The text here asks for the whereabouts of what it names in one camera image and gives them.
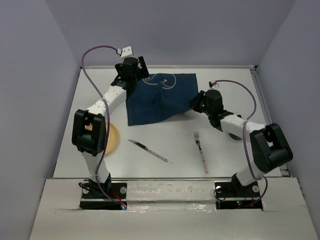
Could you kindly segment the dark blue mug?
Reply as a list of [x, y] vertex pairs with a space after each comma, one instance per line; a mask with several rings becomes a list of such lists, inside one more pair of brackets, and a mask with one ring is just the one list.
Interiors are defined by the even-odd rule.
[[242, 140], [241, 137], [235, 135], [235, 134], [232, 134], [232, 133], [229, 133], [229, 136], [233, 139], [233, 140], [236, 140], [236, 141], [240, 141]]

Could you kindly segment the fork with pink handle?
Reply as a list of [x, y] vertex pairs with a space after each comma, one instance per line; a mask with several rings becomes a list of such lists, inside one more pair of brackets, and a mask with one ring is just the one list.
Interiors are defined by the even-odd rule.
[[200, 141], [200, 136], [199, 136], [199, 132], [198, 131], [194, 132], [194, 141], [195, 141], [195, 143], [196, 143], [196, 145], [198, 147], [204, 171], [205, 171], [206, 174], [208, 174], [209, 170], [208, 170], [207, 162], [206, 162], [206, 159], [205, 159], [202, 147], [201, 147], [201, 141]]

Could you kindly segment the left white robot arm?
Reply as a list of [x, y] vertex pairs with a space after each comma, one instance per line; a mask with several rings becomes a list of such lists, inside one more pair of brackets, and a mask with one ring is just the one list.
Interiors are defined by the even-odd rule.
[[136, 90], [138, 81], [149, 77], [143, 56], [125, 57], [115, 65], [117, 75], [105, 94], [86, 110], [74, 114], [71, 142], [81, 152], [89, 171], [89, 190], [101, 198], [110, 198], [111, 174], [104, 155], [110, 134], [110, 115]]

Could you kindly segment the knife with pink handle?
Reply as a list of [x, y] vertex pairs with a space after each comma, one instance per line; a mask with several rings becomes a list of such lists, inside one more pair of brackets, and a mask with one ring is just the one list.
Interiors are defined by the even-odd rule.
[[135, 140], [132, 140], [132, 139], [129, 139], [128, 140], [130, 143], [134, 144], [135, 146], [143, 149], [144, 151], [148, 152], [149, 154], [155, 156], [156, 158], [166, 162], [166, 163], [170, 163], [170, 164], [173, 164], [171, 161], [169, 161], [167, 158], [161, 156], [160, 154], [152, 151], [151, 149], [149, 149], [147, 146], [143, 145], [142, 143], [138, 142], [138, 141], [135, 141]]

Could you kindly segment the blue embroidered cloth placemat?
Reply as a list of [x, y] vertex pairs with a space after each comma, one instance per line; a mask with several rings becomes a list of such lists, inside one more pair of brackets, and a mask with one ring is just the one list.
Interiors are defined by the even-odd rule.
[[198, 94], [195, 73], [155, 73], [140, 80], [126, 100], [129, 126], [155, 124], [187, 112]]

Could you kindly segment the yellow plate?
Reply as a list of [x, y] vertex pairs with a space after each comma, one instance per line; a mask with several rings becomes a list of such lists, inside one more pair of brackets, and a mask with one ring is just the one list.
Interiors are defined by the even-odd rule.
[[106, 151], [104, 153], [105, 156], [110, 152], [112, 152], [117, 147], [118, 141], [119, 141], [119, 132], [117, 128], [111, 123], [109, 125], [108, 143], [107, 143]]

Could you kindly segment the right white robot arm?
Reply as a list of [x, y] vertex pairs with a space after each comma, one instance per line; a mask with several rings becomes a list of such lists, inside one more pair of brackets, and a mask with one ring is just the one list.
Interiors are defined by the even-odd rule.
[[250, 143], [252, 160], [247, 162], [246, 168], [235, 173], [227, 185], [235, 196], [242, 196], [250, 184], [293, 160], [293, 152], [278, 124], [254, 123], [225, 110], [218, 90], [200, 91], [189, 101], [189, 107], [207, 115], [213, 128], [240, 137], [247, 157], [247, 143]]

